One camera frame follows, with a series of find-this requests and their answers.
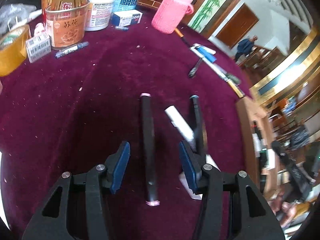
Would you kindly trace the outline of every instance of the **wooden door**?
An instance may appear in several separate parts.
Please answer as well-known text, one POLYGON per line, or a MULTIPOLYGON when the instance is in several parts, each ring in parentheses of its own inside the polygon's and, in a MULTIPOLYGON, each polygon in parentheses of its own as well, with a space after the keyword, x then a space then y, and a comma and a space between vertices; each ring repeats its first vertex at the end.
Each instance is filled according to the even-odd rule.
POLYGON ((246 4, 243 4, 217 34, 216 38, 233 48, 258 21, 257 16, 246 4))

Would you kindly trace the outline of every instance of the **barcode label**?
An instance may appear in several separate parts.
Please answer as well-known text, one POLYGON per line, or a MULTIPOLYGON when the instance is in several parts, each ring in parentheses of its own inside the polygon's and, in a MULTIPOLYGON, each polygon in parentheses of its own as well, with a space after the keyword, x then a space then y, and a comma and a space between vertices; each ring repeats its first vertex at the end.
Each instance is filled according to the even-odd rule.
POLYGON ((31 62, 34 62, 35 60, 41 58, 41 56, 42 56, 44 53, 48 52, 48 51, 50 51, 50 47, 48 47, 48 48, 46 48, 46 49, 43 49, 43 50, 39 51, 37 54, 31 56, 31 62))
POLYGON ((32 46, 33 44, 35 44, 35 41, 40 42, 40 41, 46 39, 45 36, 44 36, 43 39, 41 38, 41 36, 44 36, 44 35, 41 34, 41 35, 39 35, 39 36, 33 37, 33 38, 28 42, 29 46, 32 46))
POLYGON ((44 47, 49 45, 49 41, 43 42, 37 46, 35 46, 32 50, 30 50, 30 54, 35 54, 38 50, 43 49, 44 47))

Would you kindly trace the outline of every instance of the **packing tape roll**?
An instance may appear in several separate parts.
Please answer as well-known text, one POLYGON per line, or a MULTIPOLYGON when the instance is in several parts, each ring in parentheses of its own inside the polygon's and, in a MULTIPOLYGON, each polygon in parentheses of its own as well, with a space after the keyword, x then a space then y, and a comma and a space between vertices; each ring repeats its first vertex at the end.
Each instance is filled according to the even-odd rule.
POLYGON ((0 48, 0 77, 9 75, 14 71, 27 57, 26 40, 30 39, 30 27, 28 24, 16 28, 7 33, 1 40, 1 44, 12 36, 19 35, 13 43, 0 48))

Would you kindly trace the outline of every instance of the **maroon carpet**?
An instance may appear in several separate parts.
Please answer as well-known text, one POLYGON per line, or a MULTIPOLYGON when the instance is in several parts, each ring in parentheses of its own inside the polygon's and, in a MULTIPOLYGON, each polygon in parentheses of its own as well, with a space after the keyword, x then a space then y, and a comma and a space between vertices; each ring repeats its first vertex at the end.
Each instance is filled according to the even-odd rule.
MULTIPOLYGON (((109 26, 86 33, 88 47, 61 59, 52 52, 34 64, 26 60, 1 78, 1 190, 8 222, 17 235, 22 235, 58 176, 64 171, 88 171, 128 140, 131 158, 124 181, 117 194, 109 197, 117 238, 191 239, 200 202, 189 197, 178 179, 182 138, 164 109, 175 105, 186 117, 188 99, 194 94, 200 97, 209 153, 222 171, 244 169, 236 94, 205 64, 189 79, 197 57, 177 35, 162 34, 151 26, 153 12, 143 12, 141 23, 127 32, 109 26), (157 207, 147 206, 144 198, 139 151, 139 95, 143 92, 152 95, 157 207)), ((227 55, 185 25, 179 28, 191 43, 215 49, 217 63, 243 80, 227 55)), ((249 93, 245 83, 240 87, 249 93)))

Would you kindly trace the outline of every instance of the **metal screw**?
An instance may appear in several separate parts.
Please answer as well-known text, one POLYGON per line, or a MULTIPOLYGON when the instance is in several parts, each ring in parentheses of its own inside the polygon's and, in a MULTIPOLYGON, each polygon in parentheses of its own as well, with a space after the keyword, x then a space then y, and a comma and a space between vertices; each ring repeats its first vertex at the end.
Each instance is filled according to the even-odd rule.
POLYGON ((103 164, 99 164, 96 166, 97 171, 103 171, 106 167, 103 164))
POLYGON ((245 171, 239 171, 238 174, 240 177, 243 177, 243 178, 247 176, 247 173, 245 171))
POLYGON ((212 165, 210 165, 210 164, 205 164, 205 165, 203 165, 203 168, 204 168, 206 171, 210 171, 210 170, 212 170, 212 165))
POLYGON ((71 173, 70 173, 69 171, 66 171, 66 172, 62 173, 61 176, 62 176, 64 179, 66 179, 66 178, 69 178, 70 175, 71 175, 71 173))

